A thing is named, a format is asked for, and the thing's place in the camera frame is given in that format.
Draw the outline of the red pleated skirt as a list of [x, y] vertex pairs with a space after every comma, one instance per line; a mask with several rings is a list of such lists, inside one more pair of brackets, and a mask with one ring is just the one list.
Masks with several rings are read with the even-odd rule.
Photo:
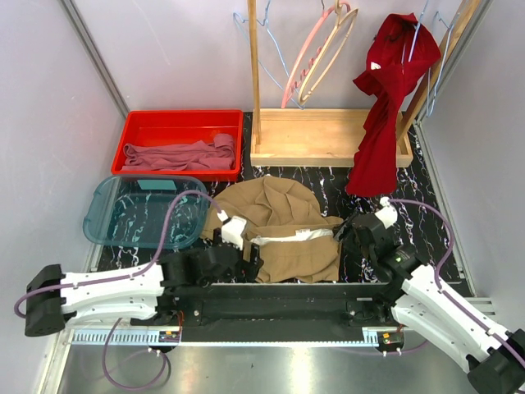
[[354, 79], [362, 92], [375, 96], [377, 101], [363, 124], [365, 136], [354, 155], [354, 167], [345, 187], [350, 195], [373, 197], [396, 189], [396, 125], [400, 107], [441, 57], [432, 34], [422, 25], [413, 59], [403, 64], [409, 56], [417, 23], [413, 13], [388, 15], [367, 52], [365, 71]]

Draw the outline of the light blue wire hanger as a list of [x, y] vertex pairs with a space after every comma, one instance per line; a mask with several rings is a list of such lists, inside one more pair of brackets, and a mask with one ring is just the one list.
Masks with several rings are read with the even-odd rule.
[[412, 61], [412, 59], [413, 59], [413, 53], [414, 53], [416, 41], [417, 41], [417, 38], [418, 38], [418, 33], [419, 33], [419, 30], [421, 29], [422, 19], [423, 19], [425, 13], [426, 13], [426, 10], [427, 10], [429, 2], [430, 2], [429, 0], [425, 1], [424, 7], [423, 7], [422, 11], [419, 14], [418, 23], [416, 24], [415, 29], [414, 29], [413, 40], [412, 40], [412, 43], [411, 43], [411, 46], [410, 46], [410, 50], [409, 50], [409, 56], [408, 56], [406, 61], [403, 60], [403, 64], [405, 64], [406, 62], [410, 63]]

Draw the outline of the tan brown garment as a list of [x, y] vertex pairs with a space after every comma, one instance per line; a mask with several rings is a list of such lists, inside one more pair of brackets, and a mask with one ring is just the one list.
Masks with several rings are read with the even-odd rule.
[[316, 196], [306, 186], [263, 176], [235, 183], [214, 200], [229, 217], [246, 220], [244, 240], [259, 246], [263, 261], [258, 282], [338, 279], [341, 247], [333, 230], [343, 219], [322, 216]]

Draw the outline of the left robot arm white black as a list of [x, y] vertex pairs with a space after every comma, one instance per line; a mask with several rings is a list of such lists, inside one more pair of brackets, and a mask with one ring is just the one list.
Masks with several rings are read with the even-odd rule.
[[44, 337], [67, 323], [113, 322], [127, 319], [135, 326], [167, 326], [183, 319], [177, 292], [214, 282], [254, 282], [263, 266], [258, 245], [225, 242], [218, 230], [212, 245], [169, 254], [152, 267], [110, 272], [64, 273], [58, 264], [44, 267], [26, 287], [25, 335]]

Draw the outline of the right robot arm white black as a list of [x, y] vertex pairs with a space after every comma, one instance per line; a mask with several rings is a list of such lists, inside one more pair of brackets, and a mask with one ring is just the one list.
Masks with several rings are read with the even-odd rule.
[[336, 227], [347, 250], [367, 258], [384, 287], [365, 308], [379, 324], [410, 328], [447, 354], [478, 393], [524, 391], [524, 331], [509, 331], [448, 285], [411, 245], [391, 235], [397, 216], [382, 209]]

